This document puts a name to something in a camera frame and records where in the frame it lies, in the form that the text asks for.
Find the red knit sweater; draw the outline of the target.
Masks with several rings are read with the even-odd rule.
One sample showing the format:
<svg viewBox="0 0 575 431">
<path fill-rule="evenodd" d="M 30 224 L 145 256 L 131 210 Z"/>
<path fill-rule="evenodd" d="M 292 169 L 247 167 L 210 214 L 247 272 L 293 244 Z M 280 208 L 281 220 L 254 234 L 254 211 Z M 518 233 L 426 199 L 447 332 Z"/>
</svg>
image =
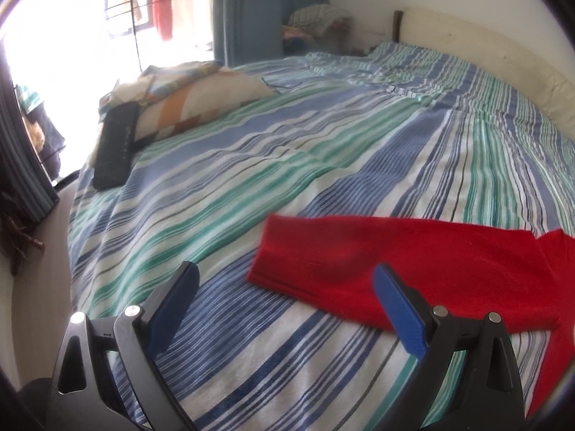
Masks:
<svg viewBox="0 0 575 431">
<path fill-rule="evenodd" d="M 330 314 L 390 328 L 372 287 L 386 263 L 432 305 L 499 313 L 512 333 L 547 331 L 531 406 L 550 396 L 574 357 L 574 239 L 437 220 L 270 216 L 249 282 Z"/>
</svg>

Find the pile of clothes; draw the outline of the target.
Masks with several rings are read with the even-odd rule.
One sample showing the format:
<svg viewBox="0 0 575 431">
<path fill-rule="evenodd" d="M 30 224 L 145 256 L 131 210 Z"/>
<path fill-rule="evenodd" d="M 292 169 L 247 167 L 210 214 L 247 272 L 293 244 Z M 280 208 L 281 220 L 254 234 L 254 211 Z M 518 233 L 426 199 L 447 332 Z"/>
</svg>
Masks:
<svg viewBox="0 0 575 431">
<path fill-rule="evenodd" d="M 342 55 L 353 27 L 353 16 L 330 4 L 316 4 L 295 11 L 282 26 L 286 56 L 307 52 Z"/>
</svg>

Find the blue green striped bedspread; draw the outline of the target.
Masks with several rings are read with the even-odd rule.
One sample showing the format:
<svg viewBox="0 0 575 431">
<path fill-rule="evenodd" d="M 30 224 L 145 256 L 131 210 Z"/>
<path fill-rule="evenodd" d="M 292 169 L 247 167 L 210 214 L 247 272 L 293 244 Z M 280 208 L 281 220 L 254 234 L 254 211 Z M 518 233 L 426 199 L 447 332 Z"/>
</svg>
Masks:
<svg viewBox="0 0 575 431">
<path fill-rule="evenodd" d="M 158 366 L 200 429 L 371 429 L 416 360 L 391 334 L 249 284 L 265 218 L 573 232 L 574 142 L 493 75 L 415 46 L 245 72 L 273 95 L 149 146 L 122 187 L 81 172 L 73 305 L 118 314 L 194 262 L 200 291 Z"/>
</svg>

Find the colourful patterned pillow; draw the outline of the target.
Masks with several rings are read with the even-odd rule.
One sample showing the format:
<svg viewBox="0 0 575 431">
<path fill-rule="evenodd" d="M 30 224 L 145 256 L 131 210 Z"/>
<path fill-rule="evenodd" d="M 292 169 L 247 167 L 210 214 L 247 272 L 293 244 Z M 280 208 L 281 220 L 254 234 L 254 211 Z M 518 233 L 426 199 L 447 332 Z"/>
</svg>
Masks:
<svg viewBox="0 0 575 431">
<path fill-rule="evenodd" d="M 114 107 L 135 102 L 139 108 L 134 151 L 212 122 L 275 92 L 256 77 L 216 61 L 148 67 L 132 83 L 118 84 L 100 99 L 100 118 Z"/>
</svg>

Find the cream padded headboard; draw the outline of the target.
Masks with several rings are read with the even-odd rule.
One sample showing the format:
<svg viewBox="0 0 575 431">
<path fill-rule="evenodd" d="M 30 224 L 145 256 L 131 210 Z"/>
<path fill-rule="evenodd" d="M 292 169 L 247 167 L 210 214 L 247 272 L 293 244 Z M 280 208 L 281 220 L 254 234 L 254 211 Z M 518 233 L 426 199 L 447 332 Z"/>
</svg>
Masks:
<svg viewBox="0 0 575 431">
<path fill-rule="evenodd" d="M 393 15 L 392 40 L 457 56 L 517 89 L 567 138 L 574 138 L 574 83 L 515 41 L 429 9 Z"/>
</svg>

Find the red garment hanging outside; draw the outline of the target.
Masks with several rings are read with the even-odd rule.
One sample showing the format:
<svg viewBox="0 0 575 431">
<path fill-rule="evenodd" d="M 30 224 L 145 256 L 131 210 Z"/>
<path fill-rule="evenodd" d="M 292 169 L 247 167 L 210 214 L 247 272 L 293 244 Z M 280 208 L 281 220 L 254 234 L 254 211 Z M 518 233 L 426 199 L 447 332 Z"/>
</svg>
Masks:
<svg viewBox="0 0 575 431">
<path fill-rule="evenodd" d="M 171 0 L 152 0 L 152 22 L 163 41 L 170 41 L 173 35 L 174 16 Z"/>
</svg>

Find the teal curtain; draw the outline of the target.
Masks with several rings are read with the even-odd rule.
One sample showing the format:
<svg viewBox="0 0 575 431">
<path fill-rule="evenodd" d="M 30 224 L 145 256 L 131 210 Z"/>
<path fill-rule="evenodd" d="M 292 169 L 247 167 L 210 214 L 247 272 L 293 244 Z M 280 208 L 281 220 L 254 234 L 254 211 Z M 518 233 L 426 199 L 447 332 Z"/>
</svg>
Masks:
<svg viewBox="0 0 575 431">
<path fill-rule="evenodd" d="M 282 26 L 295 11 L 328 0 L 212 0 L 213 53 L 229 67 L 280 59 Z"/>
</svg>

